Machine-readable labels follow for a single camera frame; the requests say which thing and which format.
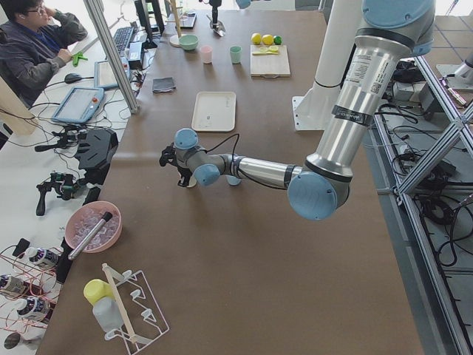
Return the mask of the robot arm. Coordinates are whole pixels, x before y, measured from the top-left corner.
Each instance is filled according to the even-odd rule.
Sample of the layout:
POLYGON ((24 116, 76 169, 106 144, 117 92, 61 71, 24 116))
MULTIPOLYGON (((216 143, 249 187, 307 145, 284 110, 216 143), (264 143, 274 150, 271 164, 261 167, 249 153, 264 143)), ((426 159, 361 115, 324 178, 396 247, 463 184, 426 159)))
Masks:
POLYGON ((212 155, 189 128, 177 131, 159 164, 177 167, 182 187, 190 178, 201 186, 222 175, 229 183, 249 179, 287 190, 293 210, 308 220, 329 217, 349 196, 351 163, 398 62, 429 52, 433 41, 434 1, 363 1, 356 13, 361 22, 347 76, 319 145, 303 166, 235 153, 212 155))

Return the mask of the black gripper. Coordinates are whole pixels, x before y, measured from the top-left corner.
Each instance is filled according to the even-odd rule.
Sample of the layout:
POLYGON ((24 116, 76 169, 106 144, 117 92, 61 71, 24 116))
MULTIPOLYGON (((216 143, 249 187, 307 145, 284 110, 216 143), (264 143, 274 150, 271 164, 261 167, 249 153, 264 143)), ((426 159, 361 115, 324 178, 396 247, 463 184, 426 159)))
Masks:
POLYGON ((180 179, 177 182, 178 186, 189 186, 192 172, 190 169, 181 167, 177 162, 177 153, 174 147, 174 143, 168 145, 162 152, 159 159, 160 166, 164 167, 170 164, 177 168, 180 174, 180 179))

